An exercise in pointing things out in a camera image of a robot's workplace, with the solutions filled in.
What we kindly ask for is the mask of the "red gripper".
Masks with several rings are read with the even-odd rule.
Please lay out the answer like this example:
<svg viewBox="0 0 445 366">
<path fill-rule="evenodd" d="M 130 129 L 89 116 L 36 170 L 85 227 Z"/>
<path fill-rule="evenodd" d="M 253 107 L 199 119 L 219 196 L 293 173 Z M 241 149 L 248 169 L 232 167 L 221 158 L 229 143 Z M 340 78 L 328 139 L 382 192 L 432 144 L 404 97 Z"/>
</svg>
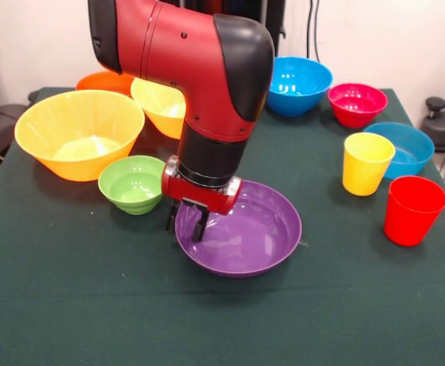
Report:
<svg viewBox="0 0 445 366">
<path fill-rule="evenodd" d="M 195 185 L 179 175 L 170 175 L 167 170 L 162 175 L 162 193 L 172 199 L 166 230 L 175 231 L 175 222 L 180 201 L 196 204 L 201 213 L 192 234 L 192 240 L 200 242 L 205 233 L 210 212 L 228 214 L 235 205 L 242 188 L 242 179 L 232 177 L 222 188 L 206 188 Z"/>
</svg>

